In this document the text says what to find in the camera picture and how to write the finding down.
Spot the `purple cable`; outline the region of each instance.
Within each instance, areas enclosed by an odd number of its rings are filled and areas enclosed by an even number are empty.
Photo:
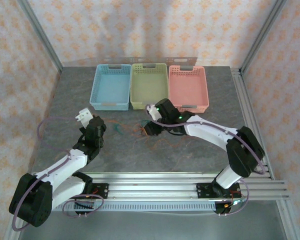
[[[89,214],[95,213],[95,212],[98,211],[98,210],[103,206],[103,204],[105,203],[104,198],[103,198],[102,196],[100,196],[100,195],[97,195],[97,194],[79,194],[79,195],[75,195],[75,196],[73,196],[73,197],[71,197],[71,198],[77,198],[77,197],[96,197],[96,198],[99,198],[99,199],[102,200],[102,203],[101,203],[100,206],[98,206],[95,210],[93,210],[93,211],[91,211],[91,212],[85,214],[85,216],[88,216]],[[66,205],[67,205],[68,203],[78,203],[78,204],[84,203],[84,204],[90,204],[91,202],[90,202],[90,201],[69,200],[69,201],[66,201],[66,202],[63,204],[63,207],[62,207],[62,213],[63,213],[64,215],[66,215],[67,217],[69,217],[69,218],[76,219],[76,218],[80,218],[81,215],[68,215],[68,214],[65,212],[65,207],[66,207]]]
[[[238,183],[243,183],[243,185],[245,185],[245,187],[246,187],[246,198],[245,198],[245,202],[243,203],[242,207],[240,207],[237,211],[234,211],[234,212],[231,212],[231,213],[222,214],[223,216],[228,216],[228,215],[237,214],[237,213],[240,212],[242,209],[244,209],[245,206],[246,206],[247,203],[248,203],[249,196],[250,196],[250,190],[249,190],[248,184],[247,184],[245,181],[243,181],[242,179],[240,179],[240,180],[238,181]]]
[[[40,182],[42,179],[44,179],[46,176],[48,176],[49,174],[52,174],[53,172],[55,172],[56,170],[58,170],[59,168],[61,168],[62,166],[64,166],[65,164],[67,164],[67,162],[70,160],[71,156],[70,156],[70,152],[67,150],[67,149],[63,149],[63,148],[57,148],[57,147],[54,147],[54,146],[51,146],[47,143],[45,143],[44,141],[42,141],[42,137],[40,136],[39,134],[39,130],[40,130],[40,127],[42,126],[43,123],[47,122],[47,121],[50,121],[50,120],[73,120],[72,117],[58,117],[58,116],[52,116],[52,117],[47,117],[45,118],[44,120],[42,120],[38,127],[36,128],[36,136],[38,137],[38,139],[49,149],[53,149],[53,150],[57,150],[57,151],[62,151],[62,152],[66,152],[68,157],[62,162],[60,163],[58,166],[56,166],[55,168],[51,169],[48,174],[44,174],[42,175],[41,177],[39,177],[36,181],[34,181],[34,183],[25,191],[25,193],[23,194],[23,196],[21,197],[19,203],[17,204],[16,206],[16,209],[14,211],[14,215],[13,215],[13,219],[12,219],[12,229],[15,231],[15,232],[19,232],[19,231],[22,231],[23,229],[25,229],[29,223],[27,223],[26,225],[24,225],[23,227],[21,228],[17,228],[16,227],[16,220],[17,220],[17,216],[18,216],[18,213],[19,213],[19,210],[21,208],[21,205],[22,203],[24,202],[24,200],[26,199],[27,195],[31,192],[31,190],[36,186],[36,184],[38,182]]]
[[[150,105],[146,105],[145,106],[145,112],[147,115],[150,115],[148,110],[147,110],[147,107],[150,107]],[[266,173],[266,169],[265,169],[265,166],[262,164],[262,162],[260,161],[260,159],[258,158],[257,154],[251,149],[251,147],[239,136],[237,136],[236,134],[230,132],[230,131],[227,131],[225,129],[223,129],[222,127],[219,127],[217,125],[214,125],[212,123],[208,123],[208,122],[201,122],[201,121],[190,121],[190,122],[184,122],[184,123],[178,123],[178,124],[164,124],[164,123],[161,123],[161,122],[158,122],[158,121],[155,121],[151,118],[152,122],[154,122],[155,124],[157,125],[160,125],[162,127],[166,127],[166,128],[173,128],[173,127],[181,127],[181,126],[185,126],[185,125],[191,125],[191,124],[200,124],[200,125],[206,125],[206,126],[209,126],[209,127],[212,127],[212,128],[215,128],[215,129],[218,129],[219,131],[221,132],[224,132],[226,134],[229,134],[231,135],[232,137],[236,138],[241,144],[243,144],[243,146],[246,147],[246,149],[248,149],[248,151],[252,154],[252,156],[255,158],[255,160],[257,161],[258,165],[261,167],[261,171],[253,171],[254,173],[256,174],[260,174],[260,175],[263,175]]]

